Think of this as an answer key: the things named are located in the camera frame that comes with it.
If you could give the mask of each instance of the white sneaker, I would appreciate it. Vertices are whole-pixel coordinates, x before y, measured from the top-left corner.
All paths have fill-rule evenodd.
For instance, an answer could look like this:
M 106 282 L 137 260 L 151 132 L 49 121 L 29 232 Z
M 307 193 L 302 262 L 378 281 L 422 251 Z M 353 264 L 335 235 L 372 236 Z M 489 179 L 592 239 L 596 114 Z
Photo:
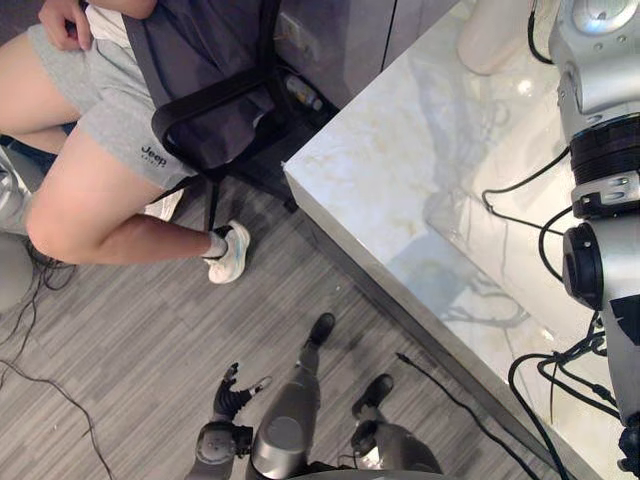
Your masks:
M 220 231 L 220 236 L 226 240 L 227 253 L 216 260 L 204 259 L 209 265 L 209 280 L 216 284 L 231 283 L 244 272 L 251 236 L 247 229 L 235 220 L 231 220 L 228 226 L 215 231 L 216 233 Z
M 180 203 L 180 200 L 182 199 L 182 195 L 184 195 L 184 189 L 178 190 L 171 195 L 167 195 L 163 199 L 158 200 L 151 205 L 147 205 L 144 208 L 144 214 L 159 218 L 165 222 L 170 222 L 176 211 L 178 203 Z

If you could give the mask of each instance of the gray cabinet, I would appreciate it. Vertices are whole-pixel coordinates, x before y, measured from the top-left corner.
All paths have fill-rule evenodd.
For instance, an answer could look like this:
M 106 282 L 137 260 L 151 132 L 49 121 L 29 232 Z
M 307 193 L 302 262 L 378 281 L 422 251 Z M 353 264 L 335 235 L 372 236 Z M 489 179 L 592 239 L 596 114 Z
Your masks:
M 283 0 L 276 45 L 287 62 L 343 107 L 455 3 Z

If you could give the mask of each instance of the power outlet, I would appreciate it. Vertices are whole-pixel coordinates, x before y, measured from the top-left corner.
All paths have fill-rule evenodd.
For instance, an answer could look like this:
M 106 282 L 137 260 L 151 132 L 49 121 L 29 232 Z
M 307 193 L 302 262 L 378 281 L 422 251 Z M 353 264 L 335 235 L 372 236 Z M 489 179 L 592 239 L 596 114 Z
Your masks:
M 289 42 L 306 58 L 313 61 L 320 60 L 320 44 L 302 24 L 286 12 L 278 16 L 278 36 Z

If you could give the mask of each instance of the sock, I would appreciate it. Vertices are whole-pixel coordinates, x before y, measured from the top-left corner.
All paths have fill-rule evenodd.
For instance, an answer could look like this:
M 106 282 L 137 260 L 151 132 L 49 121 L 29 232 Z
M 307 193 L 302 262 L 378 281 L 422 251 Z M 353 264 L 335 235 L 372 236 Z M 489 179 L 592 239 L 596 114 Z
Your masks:
M 213 232 L 209 232 L 209 238 L 211 238 L 211 246 L 209 250 L 202 254 L 203 258 L 218 259 L 224 257 L 227 253 L 227 242 L 223 238 L 227 232 L 221 231 L 217 228 Z

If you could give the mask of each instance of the white shirt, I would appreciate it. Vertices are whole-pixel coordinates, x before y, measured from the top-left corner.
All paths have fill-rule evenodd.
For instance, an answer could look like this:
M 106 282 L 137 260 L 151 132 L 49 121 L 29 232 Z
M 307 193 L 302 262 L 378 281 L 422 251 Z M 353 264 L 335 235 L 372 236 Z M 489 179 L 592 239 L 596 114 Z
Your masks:
M 89 5 L 85 11 L 91 35 L 97 40 L 110 40 L 123 48 L 131 48 L 122 14 L 114 10 Z

